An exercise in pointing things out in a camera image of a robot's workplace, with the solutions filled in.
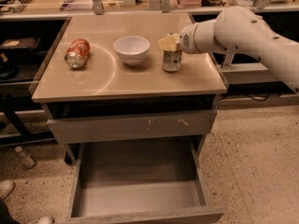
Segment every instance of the concrete floor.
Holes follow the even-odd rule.
[[[21,117],[47,129],[42,113]],[[299,97],[221,101],[200,156],[210,202],[225,209],[219,223],[298,223],[298,130]],[[8,125],[5,133],[13,129]],[[21,168],[14,147],[0,148],[0,180],[16,182],[6,199],[11,215],[20,223],[44,215],[64,221],[74,167],[64,163],[63,146],[55,142],[26,148],[38,161],[30,171]]]

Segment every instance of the water bottle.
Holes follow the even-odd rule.
[[[16,147],[15,148],[16,153],[20,157],[21,166],[24,169],[32,169],[36,167],[37,162],[34,160],[30,153],[28,153],[26,150],[24,150],[22,147]]]

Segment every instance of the red soda can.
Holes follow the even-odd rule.
[[[64,59],[73,69],[79,69],[88,60],[90,44],[87,40],[79,38],[72,42],[67,49]]]

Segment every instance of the closed drawer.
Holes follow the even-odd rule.
[[[164,138],[80,147],[72,223],[213,223],[193,143]]]
[[[70,105],[60,116],[66,118],[50,119],[48,124],[62,144],[207,134],[217,113],[212,103],[210,97],[168,97]]]

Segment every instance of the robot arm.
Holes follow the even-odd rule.
[[[228,7],[215,20],[185,27],[180,32],[180,48],[189,54],[249,55],[299,93],[299,43],[276,34],[260,16],[244,7]]]

